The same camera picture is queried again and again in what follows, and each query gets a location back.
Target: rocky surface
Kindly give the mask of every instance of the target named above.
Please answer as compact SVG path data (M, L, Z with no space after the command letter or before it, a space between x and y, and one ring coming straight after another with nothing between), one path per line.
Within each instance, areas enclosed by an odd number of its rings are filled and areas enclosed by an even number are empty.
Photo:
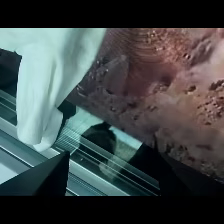
M202 173L224 178L224 29L108 29L68 99Z

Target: gloved hand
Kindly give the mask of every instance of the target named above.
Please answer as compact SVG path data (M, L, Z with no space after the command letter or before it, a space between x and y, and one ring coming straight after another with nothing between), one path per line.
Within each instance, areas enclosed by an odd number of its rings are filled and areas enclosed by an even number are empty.
M57 107L82 80L105 28L1 28L0 48L22 56L17 86L18 138L38 151L56 140Z

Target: white glove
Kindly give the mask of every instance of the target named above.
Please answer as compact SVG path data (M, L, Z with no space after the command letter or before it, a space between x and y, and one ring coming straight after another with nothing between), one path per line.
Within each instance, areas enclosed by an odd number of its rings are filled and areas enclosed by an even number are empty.
M17 85L18 138L38 151L56 140L57 107L82 80L105 28L1 28L0 48L22 56Z

